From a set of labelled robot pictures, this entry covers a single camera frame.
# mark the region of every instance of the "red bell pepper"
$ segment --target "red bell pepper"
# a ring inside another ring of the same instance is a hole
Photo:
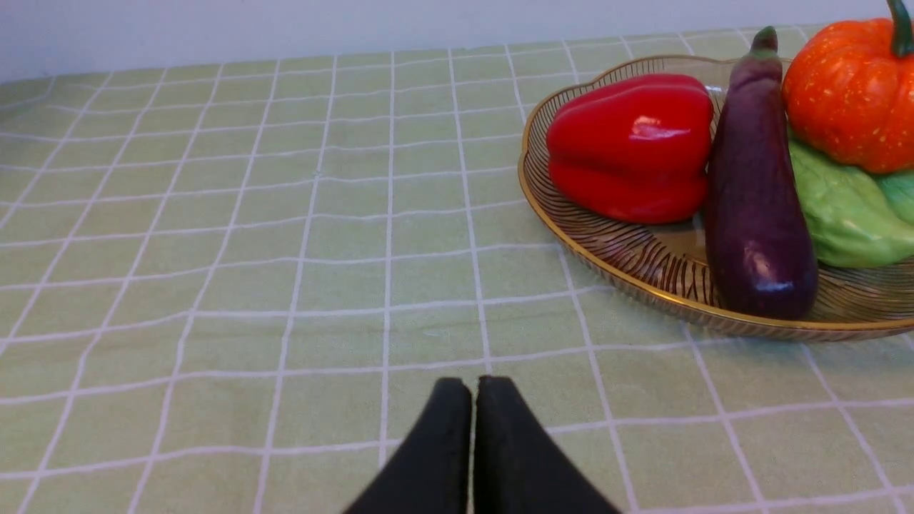
[[[572,202],[619,221],[694,216],[707,194],[714,105],[686,75],[642,75],[562,105],[546,135],[549,176]]]

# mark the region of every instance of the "orange pumpkin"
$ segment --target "orange pumpkin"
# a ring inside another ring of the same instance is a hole
[[[840,21],[816,34],[784,76],[797,138],[873,174],[914,168],[914,42],[902,0],[892,19]]]

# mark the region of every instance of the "eggplant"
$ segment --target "eggplant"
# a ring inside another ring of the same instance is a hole
[[[703,221],[707,264],[724,307],[795,320],[813,308],[819,279],[794,182],[782,77],[777,32],[765,27],[729,76]]]

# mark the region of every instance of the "gold rim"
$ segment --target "gold rim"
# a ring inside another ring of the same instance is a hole
[[[737,312],[729,311],[727,309],[722,309],[714,307],[711,305],[705,305],[694,300],[689,300],[683,298],[676,294],[669,294],[666,291],[658,289],[642,280],[639,280],[631,275],[624,273],[615,267],[609,265],[602,259],[598,258],[592,252],[588,251],[586,248],[581,246],[576,241],[572,240],[568,234],[565,233],[562,229],[556,225],[556,223],[549,217],[546,211],[543,209],[543,206],[540,205],[539,201],[535,198],[532,191],[530,190],[530,185],[527,182],[526,174],[524,172],[524,162],[529,153],[529,138],[530,138],[530,127],[533,120],[539,114],[539,111],[550,102],[553,98],[566,93],[568,91],[573,91],[582,87],[594,86],[597,82],[603,80],[607,76],[611,75],[616,70],[621,70],[631,65],[646,62],[650,60],[657,59],[690,59],[694,61],[703,61],[712,64],[729,64],[735,63],[738,59],[709,59],[698,56],[689,56],[689,55],[658,55],[651,56],[648,58],[634,59],[622,63],[619,66],[611,68],[604,71],[593,80],[588,82],[582,82],[579,84],[574,84],[560,90],[554,91],[552,94],[549,94],[546,98],[539,101],[537,106],[534,107],[533,111],[527,116],[526,123],[524,126],[524,132],[521,137],[521,151],[520,157],[517,160],[517,177],[520,182],[521,190],[524,192],[524,197],[526,198],[527,203],[537,214],[540,221],[542,221],[552,233],[559,238],[562,243],[575,252],[579,257],[588,261],[592,265],[599,267],[605,273],[608,273],[613,278],[627,283],[628,285],[637,288],[641,291],[644,291],[647,294],[650,294],[667,304],[678,305],[685,309],[688,309],[696,314],[705,314],[709,316],[716,317],[720,320],[727,320],[732,322],[738,322],[742,324],[753,325],[755,327],[768,327],[768,328],[778,328],[778,329],[787,329],[794,331],[806,331],[806,332],[824,332],[824,331],[841,331],[841,332],[871,332],[871,331],[896,331],[902,332],[905,330],[910,330],[914,328],[914,318],[900,319],[900,320],[889,320],[889,321],[872,321],[872,322],[856,322],[856,323],[827,323],[827,322],[817,322],[817,321],[786,321],[780,319],[770,319],[766,317],[758,316],[749,316],[742,315]],[[791,62],[790,59],[783,59],[785,63]]]

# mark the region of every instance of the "green chayote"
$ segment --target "green chayote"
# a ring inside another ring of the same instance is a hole
[[[876,183],[895,215],[914,225],[914,171],[876,177]]]
[[[855,166],[838,165],[793,139],[790,154],[797,196],[819,261],[870,268],[914,255],[914,225],[898,217],[872,176]]]

